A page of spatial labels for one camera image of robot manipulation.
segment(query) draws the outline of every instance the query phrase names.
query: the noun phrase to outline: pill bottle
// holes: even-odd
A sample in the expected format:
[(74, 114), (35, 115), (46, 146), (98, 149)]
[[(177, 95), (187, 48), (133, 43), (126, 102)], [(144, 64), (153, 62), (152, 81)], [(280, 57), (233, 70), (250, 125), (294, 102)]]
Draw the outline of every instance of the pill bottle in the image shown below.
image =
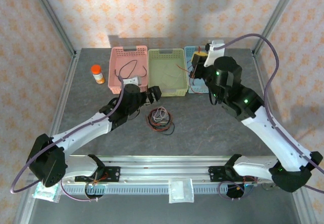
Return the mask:
[(91, 72), (92, 72), (93, 77), (95, 78), (95, 80), (96, 80), (96, 82), (98, 84), (102, 84), (102, 83), (105, 82), (105, 78), (102, 75), (100, 65), (97, 65), (97, 64), (93, 65), (91, 67)]

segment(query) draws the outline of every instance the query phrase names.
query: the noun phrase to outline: green basket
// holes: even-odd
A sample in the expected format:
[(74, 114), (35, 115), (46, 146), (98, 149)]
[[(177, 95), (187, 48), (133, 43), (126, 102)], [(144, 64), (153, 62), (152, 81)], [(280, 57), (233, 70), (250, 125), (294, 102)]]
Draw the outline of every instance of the green basket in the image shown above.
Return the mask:
[(187, 63), (184, 50), (148, 50), (148, 87), (159, 86), (162, 96), (185, 96), (188, 91)]

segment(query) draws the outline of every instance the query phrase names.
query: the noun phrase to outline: pink basket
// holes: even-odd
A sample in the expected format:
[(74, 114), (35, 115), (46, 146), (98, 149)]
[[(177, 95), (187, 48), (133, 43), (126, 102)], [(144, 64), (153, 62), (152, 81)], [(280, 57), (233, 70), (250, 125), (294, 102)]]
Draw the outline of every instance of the pink basket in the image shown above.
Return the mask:
[(130, 46), (130, 47), (114, 47), (111, 49), (109, 62), (109, 77), (108, 87), (113, 94), (120, 93), (121, 83), (116, 75), (119, 75), (120, 69), (132, 60), (137, 60), (126, 65), (120, 72), (121, 77), (129, 78), (134, 76), (141, 77), (141, 85), (139, 86), (141, 92), (147, 90), (148, 85), (148, 60), (147, 60), (147, 46)]

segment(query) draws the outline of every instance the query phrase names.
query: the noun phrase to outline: blue basket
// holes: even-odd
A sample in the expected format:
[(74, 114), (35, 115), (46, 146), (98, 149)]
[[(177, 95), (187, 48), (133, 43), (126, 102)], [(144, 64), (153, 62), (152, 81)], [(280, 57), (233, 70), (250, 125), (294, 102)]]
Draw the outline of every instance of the blue basket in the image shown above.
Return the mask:
[[(189, 68), (191, 66), (191, 59), (192, 59), (192, 55), (194, 52), (198, 52), (198, 47), (200, 47), (201, 51), (205, 50), (205, 46), (187, 46), (184, 48), (184, 56), (186, 57), (186, 61), (187, 61), (187, 68)], [(193, 79), (190, 79), (190, 85), (191, 88), (189, 87), (188, 92), (189, 93), (195, 93), (195, 92), (199, 92), (199, 93), (208, 93), (208, 87), (205, 85), (204, 81), (202, 79), (195, 79), (193, 81)]]

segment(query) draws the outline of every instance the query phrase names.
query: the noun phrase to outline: orange floral wallpaper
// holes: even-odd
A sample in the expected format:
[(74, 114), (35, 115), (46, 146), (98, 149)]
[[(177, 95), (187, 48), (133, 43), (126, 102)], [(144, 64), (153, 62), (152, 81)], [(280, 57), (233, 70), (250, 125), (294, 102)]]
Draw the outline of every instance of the orange floral wallpaper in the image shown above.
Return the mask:
[(10, 185), (50, 129), (70, 56), (38, 0), (0, 0), (0, 17), (0, 223), (8, 224), (21, 197)]
[[(324, 0), (291, 0), (270, 36), (280, 58), (272, 85), (274, 112), (287, 130), (311, 151), (324, 155)], [(270, 49), (262, 49), (263, 76), (274, 70)], [(309, 185), (324, 190), (313, 170)], [(308, 191), (318, 223), (324, 223), (324, 195)]]
[[(278, 1), (49, 0), (75, 49), (175, 48), (261, 33)], [(245, 40), (241, 46), (254, 43)]]

